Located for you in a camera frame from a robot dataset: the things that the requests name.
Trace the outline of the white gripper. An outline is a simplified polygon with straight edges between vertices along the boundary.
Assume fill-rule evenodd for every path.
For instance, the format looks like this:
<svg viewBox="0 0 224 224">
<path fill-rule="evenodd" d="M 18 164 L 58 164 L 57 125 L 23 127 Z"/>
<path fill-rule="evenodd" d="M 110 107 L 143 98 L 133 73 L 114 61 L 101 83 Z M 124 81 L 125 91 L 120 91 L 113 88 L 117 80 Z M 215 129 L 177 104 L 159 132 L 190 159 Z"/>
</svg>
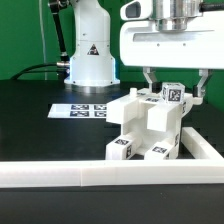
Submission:
<svg viewBox="0 0 224 224">
<path fill-rule="evenodd" d="M 151 93 L 160 82 L 150 67 L 194 68 L 200 80 L 193 96 L 205 96 L 211 69 L 224 69 L 224 2 L 132 0 L 120 16 L 120 58 L 126 66 L 144 67 Z"/>
</svg>

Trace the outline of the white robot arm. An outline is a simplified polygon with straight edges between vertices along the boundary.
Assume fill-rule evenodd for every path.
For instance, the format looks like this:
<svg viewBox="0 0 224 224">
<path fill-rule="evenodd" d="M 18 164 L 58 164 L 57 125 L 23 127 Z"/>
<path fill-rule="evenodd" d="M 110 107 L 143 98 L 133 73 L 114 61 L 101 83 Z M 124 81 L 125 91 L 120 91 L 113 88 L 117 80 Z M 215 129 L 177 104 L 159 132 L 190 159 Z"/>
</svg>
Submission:
<svg viewBox="0 0 224 224">
<path fill-rule="evenodd" d="M 98 0 L 71 0 L 76 52 L 67 82 L 108 86 L 115 80 L 110 56 L 110 16 Z M 224 70 L 224 2 L 132 0 L 120 9 L 120 58 L 126 66 L 197 69 L 201 97 L 212 70 Z"/>
</svg>

